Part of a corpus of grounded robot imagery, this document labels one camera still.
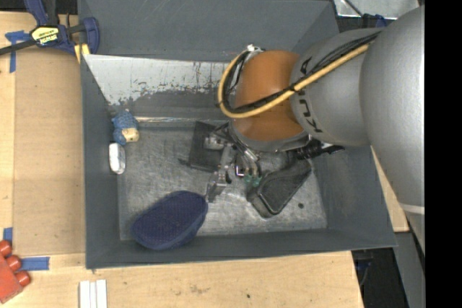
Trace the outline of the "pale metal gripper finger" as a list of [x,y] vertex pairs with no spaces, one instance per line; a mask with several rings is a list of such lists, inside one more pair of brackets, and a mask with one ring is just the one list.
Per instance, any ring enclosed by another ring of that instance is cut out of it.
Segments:
[[221,157],[220,157],[220,162],[219,162],[219,167],[218,171],[222,173],[226,173],[232,164],[233,161],[233,148],[231,146],[226,146],[223,148]]
[[225,171],[214,172],[207,183],[206,200],[214,202],[215,198],[227,187],[227,173]]

